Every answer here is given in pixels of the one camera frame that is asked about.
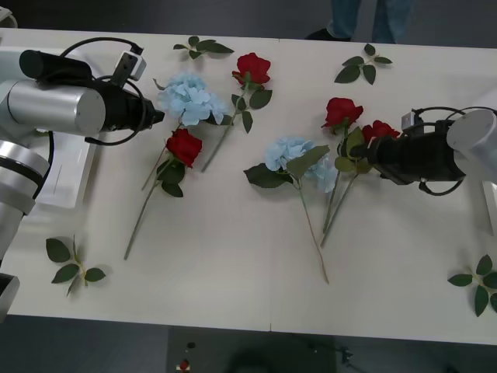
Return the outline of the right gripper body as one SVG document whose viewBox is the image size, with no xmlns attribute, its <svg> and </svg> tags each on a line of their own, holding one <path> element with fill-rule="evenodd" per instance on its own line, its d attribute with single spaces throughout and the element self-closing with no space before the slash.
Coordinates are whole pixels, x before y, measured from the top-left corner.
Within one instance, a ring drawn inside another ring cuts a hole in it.
<svg viewBox="0 0 497 373">
<path fill-rule="evenodd" d="M 372 140 L 372 166 L 384 179 L 397 185 L 421 182 L 416 169 L 421 154 L 422 136 L 378 137 Z"/>
</svg>

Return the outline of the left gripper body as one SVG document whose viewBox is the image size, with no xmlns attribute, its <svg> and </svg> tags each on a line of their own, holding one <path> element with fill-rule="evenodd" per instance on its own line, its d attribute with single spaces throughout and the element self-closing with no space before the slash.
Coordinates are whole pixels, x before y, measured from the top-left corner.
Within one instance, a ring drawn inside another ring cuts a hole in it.
<svg viewBox="0 0 497 373">
<path fill-rule="evenodd" d="M 130 129 L 140 132 L 152 128 L 156 123 L 155 107 L 147 98 L 132 94 L 130 99 Z"/>
</svg>

